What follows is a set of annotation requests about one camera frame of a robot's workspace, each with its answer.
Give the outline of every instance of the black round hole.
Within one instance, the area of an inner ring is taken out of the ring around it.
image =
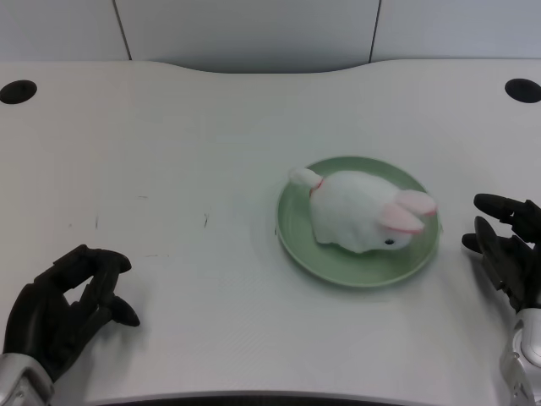
[[[31,80],[16,80],[0,90],[0,102],[19,104],[26,102],[37,92],[37,86]]]
[[[512,79],[505,84],[505,91],[522,103],[541,102],[541,86],[528,79]]]

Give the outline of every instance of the white wall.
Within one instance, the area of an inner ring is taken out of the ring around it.
[[[319,72],[398,58],[541,58],[541,0],[117,0],[135,60]],[[125,60],[112,0],[0,0],[0,61]]]
[[[378,0],[117,0],[132,58],[218,72],[369,61]]]
[[[0,61],[125,59],[111,0],[0,0]]]
[[[373,61],[541,58],[539,0],[382,0]]]

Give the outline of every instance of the plate rim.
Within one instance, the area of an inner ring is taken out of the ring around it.
[[[415,182],[417,182],[418,184],[421,185],[421,187],[423,188],[423,191],[428,194],[428,190],[424,187],[424,185],[421,184],[412,175],[410,175],[408,171],[405,171],[404,169],[402,169],[401,167],[398,167],[397,165],[393,165],[393,164],[391,164],[389,162],[386,162],[386,161],[383,161],[383,160],[380,160],[380,159],[376,159],[376,158],[372,158],[370,156],[356,156],[356,155],[332,156],[332,157],[329,157],[329,158],[321,159],[321,160],[316,161],[316,162],[312,162],[309,165],[307,165],[306,168],[310,169],[312,166],[317,165],[319,163],[322,163],[322,162],[325,162],[325,161],[330,161],[330,160],[333,160],[333,159],[339,159],[339,158],[349,158],[349,159],[351,159],[351,158],[353,158],[353,159],[360,158],[360,159],[363,159],[363,160],[376,161],[376,162],[379,162],[379,163],[384,163],[385,165],[390,165],[392,167],[395,167],[396,169],[398,169],[398,170],[404,172],[405,174],[407,174],[409,177],[413,178],[415,180]],[[282,196],[283,196],[284,192],[286,191],[286,188],[287,188],[287,186],[289,184],[290,184],[290,182],[287,181],[286,185],[281,189],[280,197],[278,198],[278,203],[276,204],[276,214],[275,214],[276,233],[278,234],[278,237],[280,238],[281,246],[286,249],[287,253],[293,258],[293,260],[295,262],[297,262],[297,264],[299,264],[302,268],[304,268],[304,270],[308,271],[310,274],[318,277],[319,279],[322,279],[322,280],[330,282],[330,283],[334,283],[336,285],[346,286],[346,287],[349,287],[349,288],[378,288],[378,287],[383,287],[383,286],[391,285],[392,283],[400,282],[400,281],[410,277],[414,273],[419,272],[421,269],[423,269],[435,257],[435,254],[438,252],[438,248],[440,246],[441,222],[440,222],[440,214],[437,211],[436,214],[435,214],[437,228],[436,228],[436,235],[435,235],[435,238],[434,238],[433,246],[432,246],[429,254],[426,255],[424,257],[424,259],[417,266],[415,266],[410,272],[407,272],[407,273],[405,273],[405,274],[403,274],[403,275],[401,275],[399,277],[395,277],[393,279],[389,279],[387,281],[377,282],[377,283],[346,283],[346,282],[343,282],[343,281],[338,281],[338,280],[332,279],[331,277],[325,277],[323,275],[320,275],[318,272],[314,272],[312,269],[310,269],[310,267],[308,265],[306,265],[305,262],[303,262],[297,255],[295,255],[293,253],[291,248],[284,242],[283,235],[281,234],[280,222],[278,221],[278,218],[279,218],[278,213],[279,213],[279,210],[280,210],[281,198],[282,198]]]

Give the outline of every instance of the white plush rabbit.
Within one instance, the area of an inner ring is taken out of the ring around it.
[[[356,253],[399,250],[423,231],[416,216],[436,213],[436,204],[426,193],[400,190],[364,172],[340,171],[322,178],[301,168],[290,171],[289,178],[310,187],[315,239]]]

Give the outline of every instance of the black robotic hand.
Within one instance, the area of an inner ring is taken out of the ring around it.
[[[124,255],[86,245],[55,261],[19,294],[9,315],[3,352],[29,355],[57,380],[109,321],[139,325],[131,306],[113,293],[118,275],[130,269]],[[63,294],[90,277],[80,301],[68,304]]]
[[[502,289],[513,309],[541,309],[541,209],[530,200],[476,195],[473,204],[505,224],[516,235],[499,237],[482,217],[475,218],[475,234],[462,244],[483,255],[483,268],[496,290]],[[534,243],[530,248],[526,243]]]

